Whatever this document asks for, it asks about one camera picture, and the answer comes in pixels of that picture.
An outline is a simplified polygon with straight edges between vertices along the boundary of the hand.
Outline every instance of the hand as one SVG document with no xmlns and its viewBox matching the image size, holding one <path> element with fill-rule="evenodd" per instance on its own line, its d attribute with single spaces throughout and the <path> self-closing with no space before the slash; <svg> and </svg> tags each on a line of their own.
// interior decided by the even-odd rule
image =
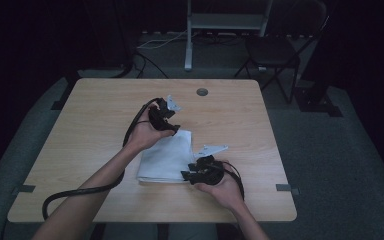
<svg viewBox="0 0 384 240">
<path fill-rule="evenodd" d="M 158 131 L 149 122 L 149 108 L 140 116 L 138 123 L 130 134 L 128 144 L 134 144 L 141 150 L 152 147 L 158 140 L 174 135 L 174 131 Z"/>
<path fill-rule="evenodd" d="M 223 163 L 223 166 L 226 170 L 232 172 L 230 165 Z M 210 194 L 221 206 L 231 211 L 244 204 L 239 186 L 235 179 L 229 174 L 224 174 L 223 179 L 215 186 L 207 185 L 205 183 L 197 183 L 195 184 L 195 188 Z"/>
</svg>

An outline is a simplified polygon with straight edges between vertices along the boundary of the white towel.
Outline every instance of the white towel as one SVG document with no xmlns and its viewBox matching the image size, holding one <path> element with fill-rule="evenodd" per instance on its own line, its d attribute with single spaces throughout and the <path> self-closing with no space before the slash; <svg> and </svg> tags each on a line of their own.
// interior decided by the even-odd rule
<svg viewBox="0 0 384 240">
<path fill-rule="evenodd" d="M 144 182 L 186 182 L 180 171 L 189 171 L 188 164 L 193 161 L 192 133 L 179 130 L 143 151 L 137 178 Z"/>
</svg>

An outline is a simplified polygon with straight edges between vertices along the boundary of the black chair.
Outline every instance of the black chair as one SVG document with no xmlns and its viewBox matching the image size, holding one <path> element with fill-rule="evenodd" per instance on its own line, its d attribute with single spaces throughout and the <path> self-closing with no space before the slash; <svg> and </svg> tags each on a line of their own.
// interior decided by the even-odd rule
<svg viewBox="0 0 384 240">
<path fill-rule="evenodd" d="M 301 62 L 299 55 L 321 35 L 326 20 L 326 6 L 323 2 L 297 0 L 271 33 L 263 37 L 251 36 L 246 40 L 245 46 L 249 57 L 236 72 L 235 77 L 245 68 L 248 78 L 251 78 L 248 71 L 249 62 L 257 67 L 274 68 L 274 75 L 260 89 L 265 89 L 273 80 L 276 80 L 286 101 L 291 103 Z M 295 50 L 291 40 L 301 36 L 306 37 L 307 41 L 298 50 Z M 289 93 L 282 87 L 278 78 L 286 68 L 294 69 Z"/>
</svg>

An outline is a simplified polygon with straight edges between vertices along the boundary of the gray carpet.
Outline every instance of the gray carpet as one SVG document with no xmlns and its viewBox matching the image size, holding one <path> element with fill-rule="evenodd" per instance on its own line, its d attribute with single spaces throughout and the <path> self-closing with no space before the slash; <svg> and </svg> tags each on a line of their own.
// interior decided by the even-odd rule
<svg viewBox="0 0 384 240">
<path fill-rule="evenodd" d="M 208 44 L 208 40 L 197 38 L 195 42 L 191 72 L 183 70 L 185 42 L 139 51 L 170 78 L 230 79 L 247 57 L 241 40 Z M 309 54 L 311 48 L 304 55 L 301 72 Z M 143 59 L 136 57 L 135 62 L 140 69 Z M 144 70 L 143 78 L 163 78 L 149 62 Z M 84 77 L 111 77 L 119 71 L 79 73 Z M 255 68 L 251 73 L 259 80 L 270 76 L 270 71 L 259 73 Z M 126 77 L 137 74 L 132 70 Z M 282 77 L 290 78 L 291 73 L 286 71 Z M 246 72 L 239 78 L 246 78 Z M 311 85 L 304 81 L 299 84 Z M 59 111 L 50 108 L 65 86 L 61 79 L 36 103 L 0 162 L 0 235 L 5 229 L 4 239 L 29 239 L 39 226 L 5 225 L 5 219 L 15 199 L 14 188 L 24 182 L 58 117 Z M 342 118 L 300 112 L 295 101 L 286 104 L 276 84 L 269 85 L 262 95 L 289 183 L 300 190 L 300 195 L 294 196 L 297 219 L 261 223 L 268 235 L 272 239 L 384 239 L 384 165 L 347 93 L 334 87 L 328 90 Z"/>
</svg>

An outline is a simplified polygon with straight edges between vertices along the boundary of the chair backrest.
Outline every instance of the chair backrest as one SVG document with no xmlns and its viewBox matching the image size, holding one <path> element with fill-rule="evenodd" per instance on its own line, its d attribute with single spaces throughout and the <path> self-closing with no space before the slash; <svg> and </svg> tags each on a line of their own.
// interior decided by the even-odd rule
<svg viewBox="0 0 384 240">
<path fill-rule="evenodd" d="M 308 37 L 319 31 L 327 17 L 326 5 L 320 0 L 297 0 L 289 13 L 270 35 Z"/>
</svg>

